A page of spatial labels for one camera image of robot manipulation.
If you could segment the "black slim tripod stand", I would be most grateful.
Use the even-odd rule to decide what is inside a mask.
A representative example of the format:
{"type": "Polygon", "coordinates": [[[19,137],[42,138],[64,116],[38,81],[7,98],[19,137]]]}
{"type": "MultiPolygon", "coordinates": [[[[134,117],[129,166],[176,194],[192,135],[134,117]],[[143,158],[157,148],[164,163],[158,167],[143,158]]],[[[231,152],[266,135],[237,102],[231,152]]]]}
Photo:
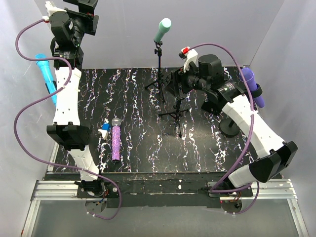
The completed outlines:
{"type": "Polygon", "coordinates": [[[162,57],[162,48],[163,45],[162,41],[155,42],[156,49],[155,54],[158,56],[158,71],[157,71],[157,78],[155,81],[151,82],[150,84],[146,85],[144,88],[147,90],[150,86],[153,86],[158,89],[158,93],[163,103],[165,103],[165,96],[162,90],[162,86],[164,85],[163,75],[161,71],[161,57],[162,57]]]}

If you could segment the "black shock mount tripod stand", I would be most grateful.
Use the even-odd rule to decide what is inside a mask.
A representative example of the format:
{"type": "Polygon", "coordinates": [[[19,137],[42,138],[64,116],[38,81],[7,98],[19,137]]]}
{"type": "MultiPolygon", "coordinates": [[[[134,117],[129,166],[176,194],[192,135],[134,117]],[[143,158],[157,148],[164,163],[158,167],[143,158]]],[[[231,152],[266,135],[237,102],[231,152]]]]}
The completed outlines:
{"type": "Polygon", "coordinates": [[[173,106],[174,111],[168,112],[168,113],[163,113],[163,114],[158,114],[158,117],[171,116],[174,119],[174,121],[176,122],[176,124],[179,128],[178,135],[180,138],[182,137],[181,126],[180,126],[180,117],[182,117],[184,115],[184,113],[190,111],[190,109],[184,109],[184,110],[180,109],[182,101],[184,99],[185,98],[182,96],[176,97],[176,104],[173,106]]]}

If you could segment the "mint green toy microphone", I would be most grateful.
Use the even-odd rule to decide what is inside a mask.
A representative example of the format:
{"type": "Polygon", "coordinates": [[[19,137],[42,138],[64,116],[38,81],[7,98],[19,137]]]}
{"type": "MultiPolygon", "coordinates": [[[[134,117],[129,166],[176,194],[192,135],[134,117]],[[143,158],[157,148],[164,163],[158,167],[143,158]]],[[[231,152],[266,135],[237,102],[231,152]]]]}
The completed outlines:
{"type": "Polygon", "coordinates": [[[172,22],[169,18],[164,18],[158,25],[158,32],[154,37],[154,42],[159,43],[163,36],[170,30],[172,22]]]}

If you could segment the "purple glitter microphone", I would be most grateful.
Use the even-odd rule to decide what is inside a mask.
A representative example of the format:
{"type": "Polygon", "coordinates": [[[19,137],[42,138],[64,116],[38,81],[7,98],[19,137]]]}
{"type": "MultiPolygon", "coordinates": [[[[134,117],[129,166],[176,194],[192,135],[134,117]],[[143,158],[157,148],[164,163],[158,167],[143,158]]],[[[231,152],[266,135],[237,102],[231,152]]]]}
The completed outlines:
{"type": "Polygon", "coordinates": [[[112,161],[120,160],[120,126],[119,118],[112,119],[112,161]]]}

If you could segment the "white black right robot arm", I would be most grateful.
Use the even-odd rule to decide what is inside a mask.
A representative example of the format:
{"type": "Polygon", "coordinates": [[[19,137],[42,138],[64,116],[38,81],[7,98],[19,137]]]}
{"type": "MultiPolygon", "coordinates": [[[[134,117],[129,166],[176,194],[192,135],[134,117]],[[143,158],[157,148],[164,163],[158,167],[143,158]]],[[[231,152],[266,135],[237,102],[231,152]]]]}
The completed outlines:
{"type": "Polygon", "coordinates": [[[234,168],[225,177],[224,192],[235,196],[245,185],[256,181],[266,183],[287,168],[298,150],[297,145],[293,141],[284,141],[256,110],[251,109],[249,93],[225,77],[221,60],[213,54],[198,57],[194,50],[179,56],[185,62],[183,67],[168,75],[168,91],[174,96],[193,89],[206,93],[207,101],[202,109],[214,115],[223,112],[228,116],[220,122],[221,133],[234,137],[243,132],[258,156],[256,161],[234,168]]]}

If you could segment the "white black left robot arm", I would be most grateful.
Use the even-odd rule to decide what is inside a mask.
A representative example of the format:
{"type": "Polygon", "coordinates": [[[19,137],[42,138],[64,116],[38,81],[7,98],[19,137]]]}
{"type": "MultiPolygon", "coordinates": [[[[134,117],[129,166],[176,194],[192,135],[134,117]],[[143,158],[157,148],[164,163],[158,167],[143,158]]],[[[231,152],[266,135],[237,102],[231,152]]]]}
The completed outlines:
{"type": "Polygon", "coordinates": [[[98,178],[99,169],[89,149],[91,125],[79,118],[78,95],[84,52],[84,35],[95,35],[99,17],[94,13],[96,0],[71,0],[77,12],[61,9],[46,1],[48,21],[54,35],[50,50],[54,59],[57,80],[56,111],[53,124],[46,127],[47,134],[72,156],[80,168],[81,181],[77,185],[93,197],[101,197],[105,185],[98,178]]]}

